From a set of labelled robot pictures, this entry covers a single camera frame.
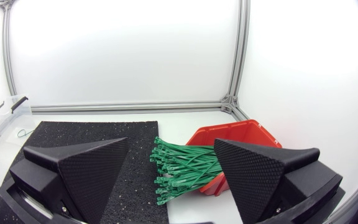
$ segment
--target red storage bin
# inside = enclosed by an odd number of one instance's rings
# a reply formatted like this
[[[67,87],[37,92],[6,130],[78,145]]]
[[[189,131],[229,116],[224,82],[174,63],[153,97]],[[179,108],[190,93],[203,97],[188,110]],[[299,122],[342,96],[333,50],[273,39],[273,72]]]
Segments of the red storage bin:
[[[282,147],[264,127],[253,119],[199,128],[186,145],[213,146],[216,138],[260,144],[263,146]],[[224,190],[228,189],[229,185],[222,172],[211,180],[210,183],[200,188],[200,192],[206,195],[215,194],[215,196],[219,196]]]

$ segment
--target speckled black mat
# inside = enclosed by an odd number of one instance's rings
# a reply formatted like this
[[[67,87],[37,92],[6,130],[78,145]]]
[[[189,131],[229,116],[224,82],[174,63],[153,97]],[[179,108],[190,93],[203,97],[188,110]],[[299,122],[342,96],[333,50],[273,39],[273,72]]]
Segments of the speckled black mat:
[[[156,204],[157,168],[149,162],[158,136],[156,121],[134,123],[41,122],[25,146],[57,147],[128,137],[129,151],[101,223],[168,223],[166,205]],[[14,159],[24,158],[22,149]],[[0,223],[22,223],[0,197]]]

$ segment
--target green wire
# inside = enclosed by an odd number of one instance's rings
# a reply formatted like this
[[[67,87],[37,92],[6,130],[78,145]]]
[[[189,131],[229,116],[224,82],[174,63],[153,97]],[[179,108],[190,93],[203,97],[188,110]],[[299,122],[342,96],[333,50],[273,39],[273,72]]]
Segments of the green wire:
[[[205,186],[222,172],[213,146],[179,146],[158,137],[154,142],[150,162],[156,163],[159,174],[170,175],[154,181],[160,186],[155,191],[158,205]]]

